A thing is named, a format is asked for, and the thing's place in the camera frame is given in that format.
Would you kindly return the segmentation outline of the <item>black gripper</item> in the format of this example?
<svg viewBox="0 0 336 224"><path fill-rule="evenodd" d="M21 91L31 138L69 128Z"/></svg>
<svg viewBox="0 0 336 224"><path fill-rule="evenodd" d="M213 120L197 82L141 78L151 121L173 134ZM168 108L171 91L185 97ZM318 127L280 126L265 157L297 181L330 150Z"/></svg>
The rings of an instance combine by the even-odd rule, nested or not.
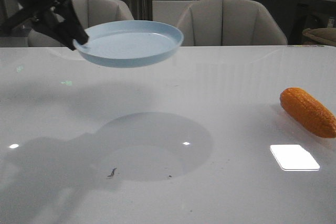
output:
<svg viewBox="0 0 336 224"><path fill-rule="evenodd" d="M30 21L32 28L70 50L75 50L73 40L80 45L88 42L72 0L16 0L22 7L1 25L1 30L10 33L17 26Z"/></svg>

